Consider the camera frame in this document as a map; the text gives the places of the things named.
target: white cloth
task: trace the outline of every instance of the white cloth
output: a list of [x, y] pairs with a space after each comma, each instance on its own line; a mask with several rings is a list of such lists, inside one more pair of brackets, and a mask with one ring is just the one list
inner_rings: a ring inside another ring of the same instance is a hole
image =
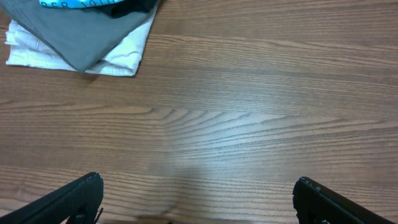
[[[155, 14], [137, 29], [130, 32], [119, 45], [86, 72], [113, 76], [135, 75], [154, 16]], [[6, 35], [6, 44], [11, 45], [7, 65], [76, 71], [50, 47], [21, 27], [16, 21], [11, 21]]]

